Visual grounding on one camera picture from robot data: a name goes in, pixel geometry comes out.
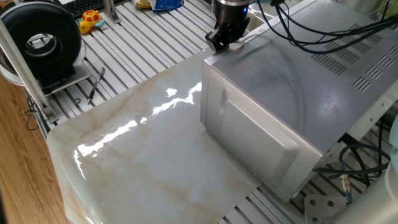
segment computer keyboard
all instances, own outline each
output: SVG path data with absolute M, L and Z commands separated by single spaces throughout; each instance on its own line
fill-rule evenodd
M 113 2 L 119 3 L 124 0 L 114 0 Z M 104 9 L 103 0 L 75 0 L 62 5 L 74 19 L 82 17 L 83 13 L 87 10 L 102 10 Z

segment white cylinder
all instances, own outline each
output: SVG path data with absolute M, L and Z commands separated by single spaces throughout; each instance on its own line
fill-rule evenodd
M 397 224 L 398 223 L 398 176 L 390 167 L 375 183 L 341 212 L 336 224 Z

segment wire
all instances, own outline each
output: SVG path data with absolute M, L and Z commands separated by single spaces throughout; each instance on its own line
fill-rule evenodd
M 275 7 L 275 8 L 276 8 L 277 14 L 278 14 L 278 16 L 279 16 L 280 23 L 281 23 L 282 26 L 284 27 L 284 29 L 285 29 L 285 31 L 286 31 L 286 33 L 287 33 L 289 39 L 294 43 L 294 45 L 295 45 L 296 47 L 300 48 L 301 50 L 305 51 L 305 52 L 308 52 L 308 53 L 311 53 L 311 54 L 316 54 L 316 55 L 330 54 L 330 53 L 338 52 L 338 51 L 343 50 L 343 49 L 345 49 L 345 48 L 347 48 L 347 47 L 350 47 L 350 46 L 352 46 L 352 45 L 354 45 L 354 44 L 356 44 L 356 43 L 359 43 L 359 42 L 361 42 L 362 40 L 364 40 L 364 39 L 366 39 L 366 38 L 372 36 L 373 34 L 376 34 L 376 33 L 378 33 L 379 31 L 381 31 L 381 30 L 383 30 L 383 29 L 385 29 L 385 28 L 388 27 L 388 26 L 384 27 L 384 26 L 385 26 L 385 25 L 384 25 L 384 26 L 382 26 L 381 28 L 377 28 L 377 29 L 375 29 L 374 31 L 371 31 L 371 32 L 368 32 L 367 34 L 362 35 L 360 38 L 358 38 L 358 39 L 356 39 L 356 40 L 353 40 L 353 41 L 351 41 L 350 43 L 348 43 L 348 44 L 346 44 L 346 45 L 343 45 L 343 46 L 340 46 L 340 47 L 337 47 L 337 48 L 334 48 L 334 49 L 331 49 L 331 50 L 326 50 L 326 51 L 310 50 L 310 49 L 307 49 L 307 48 L 303 47 L 302 45 L 300 45 L 300 44 L 294 39 L 293 35 L 292 35 L 292 34 L 290 33 L 290 31 L 288 30 L 285 21 L 283 20 L 283 17 L 282 17 L 282 15 L 281 15 L 281 13 L 280 13 L 279 7 Z
M 370 25 L 367 25 L 367 26 L 364 26 L 364 27 L 360 27 L 360 28 L 356 28 L 356 29 L 350 29 L 350 30 L 342 30 L 342 31 L 334 31 L 334 32 L 322 32 L 322 31 L 319 31 L 319 30 L 315 30 L 315 29 L 311 29 L 311 28 L 309 28 L 309 27 L 306 27 L 306 26 L 304 26 L 304 25 L 302 25 L 302 24 L 300 24 L 300 23 L 298 23 L 298 22 L 296 22 L 294 19 L 292 19 L 288 14 L 286 14 L 286 12 L 285 11 L 283 11 L 282 10 L 282 8 L 280 7 L 280 6 L 275 6 L 275 8 L 279 8 L 279 10 L 281 11 L 281 13 L 283 13 L 285 16 L 286 16 L 286 18 L 289 20 L 289 21 L 292 21 L 294 24 L 296 24 L 297 26 L 299 26 L 299 27 L 301 27 L 301 28 L 303 28 L 303 29 L 305 29 L 305 30 L 308 30 L 308 31 L 310 31 L 310 32 L 314 32 L 314 33 L 316 33 L 316 34 L 323 34 L 323 35 L 330 35 L 330 36 L 335 36 L 335 37 L 345 37 L 345 36 L 347 36 L 347 35 L 358 35 L 358 34 L 362 34 L 362 33 L 365 33 L 365 32 L 369 32 L 369 30 L 368 29 L 372 29 L 373 27 L 377 27 L 377 26 L 379 26 L 379 25 L 381 25 L 381 24 L 384 24 L 384 23 L 386 23 L 386 22 L 389 22 L 389 21 L 395 21 L 395 17 L 392 17 L 392 18 L 390 18 L 389 20 L 384 20 L 384 21 L 379 21 L 379 22 L 374 22 L 374 23 L 372 23 L 372 24 L 370 24 Z
M 391 160 L 390 156 L 385 153 L 383 150 L 380 150 L 374 146 L 371 145 L 367 145 L 367 144 L 351 144 L 349 146 L 344 147 L 340 154 L 339 154 L 339 161 L 343 161 L 343 154 L 348 150 L 348 149 L 352 149 L 352 148 L 358 148 L 358 147 L 364 147 L 367 149 L 370 149 L 372 151 L 378 152 L 380 153 L 382 156 L 384 156 L 385 158 L 387 158 L 389 161 Z M 319 173 L 326 173 L 326 174 L 348 174 L 348 175 L 365 175 L 365 174 L 370 174 L 370 173 L 374 173 L 374 172 L 379 172 L 382 171 L 384 169 L 387 169 L 389 162 L 385 163 L 385 164 L 381 164 L 377 167 L 374 168 L 370 168 L 370 169 L 363 169 L 363 170 L 333 170 L 333 169 L 326 169 L 326 168 L 314 168 L 312 169 L 312 171 L 314 172 L 319 172 Z
M 318 173 L 324 173 L 324 174 L 363 175 L 363 174 L 371 174 L 374 172 L 379 172 L 380 170 L 385 170 L 385 169 L 387 169 L 388 164 L 389 164 L 389 162 L 386 164 L 383 164 L 381 166 L 366 169 L 366 170 L 332 170 L 332 169 L 326 169 L 326 168 L 314 168 L 314 169 L 312 169 L 312 171 L 318 172 Z
M 276 1 L 274 1 L 274 2 L 275 2 L 275 9 L 276 9 L 277 15 L 278 15 L 278 17 L 280 19 L 280 23 L 282 24 L 287 36 L 282 35 L 281 33 L 277 32 L 269 24 L 269 21 L 267 20 L 267 17 L 265 16 L 264 11 L 262 10 L 260 0 L 257 0 L 257 3 L 259 5 L 260 11 L 262 13 L 262 16 L 263 16 L 266 24 L 269 26 L 270 30 L 273 31 L 273 33 L 275 33 L 279 37 L 288 40 L 290 42 L 290 44 L 292 44 L 293 46 L 296 46 L 296 47 L 300 48 L 301 50 L 303 50 L 305 52 L 308 52 L 310 54 L 330 54 L 330 53 L 338 52 L 340 50 L 343 50 L 343 49 L 345 49 L 347 47 L 350 47 L 350 46 L 352 46 L 354 44 L 357 44 L 357 43 L 361 42 L 362 40 L 374 35 L 375 33 L 379 32 L 379 31 L 381 31 L 383 29 L 386 29 L 386 28 L 388 28 L 390 26 L 393 26 L 394 24 L 398 23 L 398 18 L 397 18 L 398 15 L 394 15 L 394 16 L 389 17 L 388 19 L 383 19 L 383 21 L 375 22 L 373 24 L 370 24 L 370 25 L 367 25 L 367 26 L 364 26 L 364 27 L 360 27 L 360 28 L 357 28 L 357 29 L 335 31 L 335 32 L 322 32 L 322 31 L 311 29 L 309 27 L 306 27 L 306 26 L 303 26 L 303 25 L 299 24 L 298 22 L 296 22 L 295 20 L 293 20 L 290 17 L 290 11 L 289 11 L 288 5 L 285 4 L 285 6 L 287 7 L 287 14 L 286 14 L 286 12 L 278 5 L 278 2 L 276 2 Z M 285 17 L 287 18 L 287 25 L 286 25 L 286 23 L 284 21 L 284 18 L 282 17 L 281 11 L 285 15 Z M 296 24 L 297 26 L 299 26 L 299 27 L 301 27 L 303 29 L 306 29 L 306 30 L 308 30 L 310 32 L 314 32 L 316 34 L 321 34 L 323 36 L 319 40 L 317 40 L 315 42 L 305 42 L 305 41 L 301 41 L 301 40 L 295 40 L 293 35 L 290 33 L 290 21 L 292 21 L 294 24 Z M 343 38 L 343 37 L 346 37 L 346 36 L 349 36 L 349 35 L 359 35 L 359 34 L 363 34 L 363 35 L 361 37 L 359 37 L 359 38 L 357 38 L 357 39 L 355 39 L 355 40 L 343 45 L 343 46 L 340 46 L 340 47 L 337 47 L 337 48 L 331 49 L 331 50 L 316 51 L 316 50 L 311 50 L 311 49 L 308 49 L 308 48 L 304 47 L 306 45 L 326 44 L 326 43 L 333 42 L 334 40 L 337 40 L 337 39 L 340 39 L 340 38 Z M 331 38 L 331 39 L 328 39 L 328 40 L 323 40 L 326 36 L 334 37 L 334 38 Z
M 26 130 L 28 130 L 28 131 L 34 131 L 37 128 L 39 128 L 39 125 L 37 125 L 35 128 L 29 128 L 29 123 L 30 123 L 30 120 L 33 117 L 33 113 L 37 112 L 37 110 L 33 109 L 33 106 L 34 106 L 34 104 L 30 105 L 29 106 L 29 111 L 25 111 L 25 113 L 24 113 L 25 116 L 28 117 L 27 122 L 26 122 Z
M 388 10 L 388 5 L 390 5 L 390 0 L 387 0 L 386 6 L 384 7 L 383 15 L 381 16 L 381 20 L 382 20 L 382 21 L 383 21 L 384 18 L 386 17 L 387 10 Z
M 365 163 L 363 162 L 361 156 L 358 154 L 358 152 L 356 150 L 357 150 L 357 148 L 351 148 L 351 152 L 353 152 L 353 154 L 354 154 L 356 160 L 358 161 L 359 166 L 361 167 L 361 169 L 362 170 L 366 170 Z M 366 185 L 366 187 L 369 187 L 371 185 L 371 182 L 369 180 L 368 174 L 364 174 L 364 184 Z
M 344 149 L 342 149 L 342 150 L 340 151 L 340 154 L 339 154 L 339 156 L 338 156 L 338 160 L 339 160 L 339 161 L 342 161 L 342 160 L 343 160 L 343 154 L 344 154 L 348 149 L 351 149 L 352 147 L 364 147 L 364 148 L 366 148 L 366 149 L 370 149 L 370 150 L 372 150 L 372 151 L 375 151 L 375 152 L 380 153 L 382 156 L 384 156 L 384 157 L 385 157 L 386 159 L 388 159 L 389 161 L 391 160 L 390 156 L 389 156 L 386 152 L 384 152 L 383 150 L 380 150 L 380 149 L 378 149 L 378 148 L 376 148 L 376 147 L 374 147 L 374 146 L 368 145 L 368 144 L 361 144 L 361 143 L 351 144 L 351 145 L 349 145 L 349 146 L 344 147 Z

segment wooden panel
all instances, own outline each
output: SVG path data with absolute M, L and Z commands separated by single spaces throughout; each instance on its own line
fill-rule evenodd
M 71 223 L 43 136 L 25 128 L 23 89 L 3 78 L 0 89 L 0 189 L 9 223 Z

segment robotic arm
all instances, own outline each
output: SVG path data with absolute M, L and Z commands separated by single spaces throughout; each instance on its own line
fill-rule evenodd
M 249 24 L 247 17 L 251 0 L 215 0 L 216 25 L 214 32 L 206 35 L 208 45 L 215 52 L 241 38 Z

